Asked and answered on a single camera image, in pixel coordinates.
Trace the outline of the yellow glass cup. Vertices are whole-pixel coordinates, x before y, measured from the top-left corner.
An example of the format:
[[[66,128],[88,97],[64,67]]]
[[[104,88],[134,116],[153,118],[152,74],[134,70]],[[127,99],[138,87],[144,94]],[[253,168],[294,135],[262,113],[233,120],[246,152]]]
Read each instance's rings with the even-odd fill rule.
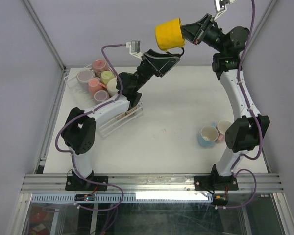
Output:
[[[155,27],[155,40],[158,48],[167,54],[181,57],[184,54],[185,39],[182,36],[182,22],[180,18],[175,18]],[[181,54],[172,54],[170,49],[181,48]]]

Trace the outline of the green-inside patterned mug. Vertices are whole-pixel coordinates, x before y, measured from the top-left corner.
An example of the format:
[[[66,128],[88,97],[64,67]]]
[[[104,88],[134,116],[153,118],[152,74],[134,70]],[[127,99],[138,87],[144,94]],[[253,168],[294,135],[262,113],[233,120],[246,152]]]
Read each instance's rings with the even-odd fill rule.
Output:
[[[117,78],[111,79],[106,85],[107,91],[111,97],[118,93],[117,89]]]

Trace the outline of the pale yellow mug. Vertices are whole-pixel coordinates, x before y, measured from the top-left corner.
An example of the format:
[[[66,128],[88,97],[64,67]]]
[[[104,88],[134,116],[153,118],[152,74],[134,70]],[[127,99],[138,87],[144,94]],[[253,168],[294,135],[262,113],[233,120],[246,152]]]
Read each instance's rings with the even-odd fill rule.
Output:
[[[104,85],[107,85],[110,80],[115,78],[115,75],[110,70],[105,70],[104,72],[101,73],[100,77],[101,77],[101,83],[103,83]]]

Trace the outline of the pink patterned mug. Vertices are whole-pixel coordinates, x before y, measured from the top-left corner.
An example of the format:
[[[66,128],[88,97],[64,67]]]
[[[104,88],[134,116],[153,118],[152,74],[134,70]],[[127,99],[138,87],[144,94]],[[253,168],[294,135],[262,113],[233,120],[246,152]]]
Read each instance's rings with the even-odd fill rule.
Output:
[[[103,59],[97,59],[92,63],[92,70],[96,77],[100,77],[104,71],[109,71],[107,62]]]

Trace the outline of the mauve purple mug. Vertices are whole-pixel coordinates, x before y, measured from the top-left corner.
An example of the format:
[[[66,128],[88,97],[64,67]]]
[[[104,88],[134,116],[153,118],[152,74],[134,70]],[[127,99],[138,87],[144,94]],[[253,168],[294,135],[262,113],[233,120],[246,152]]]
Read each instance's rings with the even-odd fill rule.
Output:
[[[99,90],[94,94],[94,101],[96,105],[107,101],[109,98],[110,95],[106,90]]]

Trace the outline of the pink mug white inside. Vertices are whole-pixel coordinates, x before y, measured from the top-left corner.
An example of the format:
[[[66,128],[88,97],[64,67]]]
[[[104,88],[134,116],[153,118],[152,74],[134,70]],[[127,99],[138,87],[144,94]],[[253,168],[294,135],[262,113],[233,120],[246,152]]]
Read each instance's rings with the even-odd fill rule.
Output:
[[[97,91],[105,90],[105,87],[98,79],[93,78],[88,82],[88,90],[90,95],[93,97]]]

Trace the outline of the lavender mug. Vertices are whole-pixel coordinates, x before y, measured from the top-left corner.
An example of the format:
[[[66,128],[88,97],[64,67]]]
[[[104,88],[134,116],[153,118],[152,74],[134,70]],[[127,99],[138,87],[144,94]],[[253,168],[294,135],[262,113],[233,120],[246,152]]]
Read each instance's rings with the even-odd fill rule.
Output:
[[[95,78],[95,73],[92,70],[81,70],[77,76],[77,81],[83,90],[88,90],[88,83]]]

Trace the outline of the clear acrylic dish rack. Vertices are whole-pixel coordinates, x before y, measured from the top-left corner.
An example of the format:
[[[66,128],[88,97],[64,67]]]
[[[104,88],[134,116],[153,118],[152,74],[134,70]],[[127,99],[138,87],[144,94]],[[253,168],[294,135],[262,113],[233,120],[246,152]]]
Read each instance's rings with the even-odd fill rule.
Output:
[[[82,70],[92,70],[92,66],[88,65],[77,70],[71,69],[69,75],[64,78],[64,81],[76,100],[78,107],[86,112],[92,111],[89,116],[95,119],[97,123],[96,131],[102,138],[108,137],[122,126],[144,114],[143,104],[139,102],[136,106],[137,110],[135,115],[126,116],[118,120],[120,114],[130,110],[126,97],[120,96],[120,98],[117,98],[118,93],[113,97],[110,96],[107,101],[96,105],[94,97],[90,95],[89,90],[83,90],[77,81],[76,76]],[[96,77],[95,75],[95,78],[101,82],[101,77]]]

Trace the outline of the light blue mug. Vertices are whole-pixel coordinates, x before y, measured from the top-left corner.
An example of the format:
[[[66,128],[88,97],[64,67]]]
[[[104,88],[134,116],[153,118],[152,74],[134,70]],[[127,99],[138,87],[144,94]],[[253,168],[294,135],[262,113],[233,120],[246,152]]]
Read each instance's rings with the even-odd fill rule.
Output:
[[[203,148],[211,148],[218,137],[219,132],[217,130],[217,124],[213,123],[212,125],[202,127],[198,137],[198,143]]]

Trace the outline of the beige stoneware mug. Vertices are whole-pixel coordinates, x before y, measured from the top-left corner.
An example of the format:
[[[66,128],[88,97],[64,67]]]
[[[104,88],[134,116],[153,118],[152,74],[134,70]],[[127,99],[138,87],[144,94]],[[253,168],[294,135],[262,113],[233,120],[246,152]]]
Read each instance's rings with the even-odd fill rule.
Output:
[[[118,120],[120,120],[120,119],[122,119],[122,118],[124,118],[126,116],[135,115],[136,114],[136,110],[137,110],[137,107],[134,107],[134,108],[132,108],[132,109],[130,109],[130,110],[128,110],[128,111],[120,114],[119,117],[118,117]]]

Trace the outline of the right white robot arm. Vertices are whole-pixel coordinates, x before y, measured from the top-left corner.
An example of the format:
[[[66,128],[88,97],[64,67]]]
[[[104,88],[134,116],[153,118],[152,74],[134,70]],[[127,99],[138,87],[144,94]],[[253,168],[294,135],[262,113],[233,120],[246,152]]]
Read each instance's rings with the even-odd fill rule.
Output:
[[[253,104],[243,79],[241,52],[248,44],[250,30],[237,26],[224,34],[215,19],[206,14],[201,20],[181,27],[182,36],[194,45],[201,42],[214,48],[212,69],[229,98],[234,122],[225,132],[226,149],[207,176],[195,176],[196,191],[237,191],[234,170],[242,158],[255,147],[262,149],[270,124]]]

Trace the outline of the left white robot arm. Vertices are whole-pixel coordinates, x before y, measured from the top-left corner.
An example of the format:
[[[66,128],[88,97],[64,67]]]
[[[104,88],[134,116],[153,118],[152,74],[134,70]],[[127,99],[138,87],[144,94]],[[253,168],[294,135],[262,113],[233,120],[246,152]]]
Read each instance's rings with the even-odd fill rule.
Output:
[[[58,137],[62,137],[70,153],[76,185],[88,190],[93,184],[93,170],[89,151],[95,142],[96,127],[127,112],[138,105],[142,94],[139,89],[153,76],[163,77],[179,61],[180,54],[160,54],[150,49],[142,54],[142,60],[134,73],[122,72],[117,76],[118,93],[107,101],[88,110],[71,109]]]

